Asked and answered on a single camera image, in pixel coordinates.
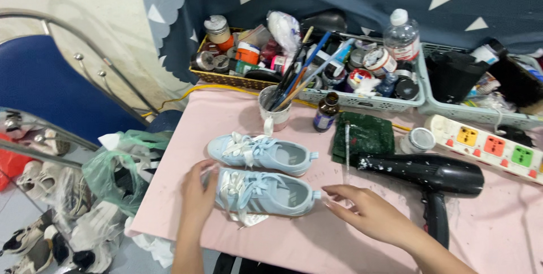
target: black hair dryer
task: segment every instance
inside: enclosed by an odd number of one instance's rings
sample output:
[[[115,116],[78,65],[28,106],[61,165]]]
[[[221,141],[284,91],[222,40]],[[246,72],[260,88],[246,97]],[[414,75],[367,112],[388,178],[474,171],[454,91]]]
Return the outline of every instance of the black hair dryer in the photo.
[[[379,155],[360,153],[358,169],[420,186],[428,234],[449,249],[449,222],[444,193],[477,197],[484,176],[477,165],[437,154]]]

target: table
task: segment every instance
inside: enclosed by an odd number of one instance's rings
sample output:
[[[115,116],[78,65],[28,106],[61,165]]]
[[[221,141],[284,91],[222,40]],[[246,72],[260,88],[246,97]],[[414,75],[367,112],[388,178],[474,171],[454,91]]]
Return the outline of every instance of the table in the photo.
[[[190,96],[162,162],[135,217],[132,229],[175,240],[181,212],[180,182],[191,166],[209,158],[207,143],[230,132],[261,134],[256,97],[230,90],[199,90]],[[416,111],[401,114],[361,111],[394,123],[422,126]],[[335,128],[317,133],[315,110],[294,104],[290,124],[274,136],[318,151],[302,177],[314,190],[342,183],[344,166],[330,160]],[[483,167],[485,186],[474,199],[449,198],[450,250],[484,273],[543,273],[543,193],[534,185]],[[424,225],[421,194],[369,173],[354,172],[351,184],[381,195],[418,226]],[[310,273],[416,273],[404,251],[364,236],[331,214],[322,203],[298,219],[271,216],[240,229],[214,209],[201,237],[202,247]]]

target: chair backrest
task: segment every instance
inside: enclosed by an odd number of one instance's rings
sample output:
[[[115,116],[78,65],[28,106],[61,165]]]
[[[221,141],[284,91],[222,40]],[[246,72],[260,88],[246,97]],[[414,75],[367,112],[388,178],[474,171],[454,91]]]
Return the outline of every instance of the chair backrest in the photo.
[[[0,44],[0,106],[27,111],[96,144],[104,134],[145,130],[80,76],[49,35]]]

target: yellow extension cord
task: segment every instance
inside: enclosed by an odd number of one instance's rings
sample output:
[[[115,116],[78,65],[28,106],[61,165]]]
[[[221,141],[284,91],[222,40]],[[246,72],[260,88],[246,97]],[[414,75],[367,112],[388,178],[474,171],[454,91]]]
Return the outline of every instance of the yellow extension cord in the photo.
[[[180,97],[179,99],[171,99],[171,100],[166,100],[164,102],[162,102],[162,105],[160,105],[159,108],[157,108],[156,110],[161,110],[164,108],[164,105],[168,102],[177,102],[177,101],[181,101],[183,99],[185,99],[188,94],[190,94],[191,92],[195,91],[195,90],[199,90],[199,89],[205,89],[205,88],[220,88],[220,89],[229,89],[229,90],[235,90],[235,91],[241,91],[241,92],[244,92],[244,93],[249,93],[251,95],[255,95],[255,96],[258,96],[258,92],[252,92],[252,91],[247,91],[247,90],[244,90],[244,89],[240,89],[240,88],[237,88],[237,87],[233,87],[233,86],[227,86],[227,85],[218,85],[218,84],[208,84],[208,85],[198,85],[198,86],[194,86],[193,88],[187,90],[187,92],[185,92],[185,94]],[[316,109],[317,108],[317,105],[316,104],[313,104],[313,103],[309,103],[307,101],[302,101],[302,100],[298,100],[298,99],[294,99],[293,100],[294,102],[296,103],[301,103],[301,104],[304,104],[304,105],[307,105],[311,108],[314,108]],[[151,115],[152,112],[148,112],[147,114],[143,114],[141,115],[142,117],[147,117],[149,115]],[[405,130],[405,131],[410,131],[411,128],[408,128],[408,127],[403,127],[402,125],[396,125],[396,124],[392,124],[392,126],[398,128],[398,129],[402,129],[402,130]]]

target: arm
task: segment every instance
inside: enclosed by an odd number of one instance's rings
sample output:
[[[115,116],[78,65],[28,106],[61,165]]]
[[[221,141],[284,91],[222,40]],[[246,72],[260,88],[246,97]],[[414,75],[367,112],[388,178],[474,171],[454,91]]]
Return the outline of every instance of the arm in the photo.
[[[213,166],[214,160],[200,161],[186,174],[181,186],[183,196],[181,220],[172,274],[204,274],[204,262],[200,248],[200,234],[215,204],[218,168],[211,170],[207,189],[201,184],[200,172]]]
[[[366,236],[405,250],[424,274],[477,274],[370,189],[349,185],[322,189],[336,202],[347,199],[354,204],[347,209],[325,201],[331,212]]]

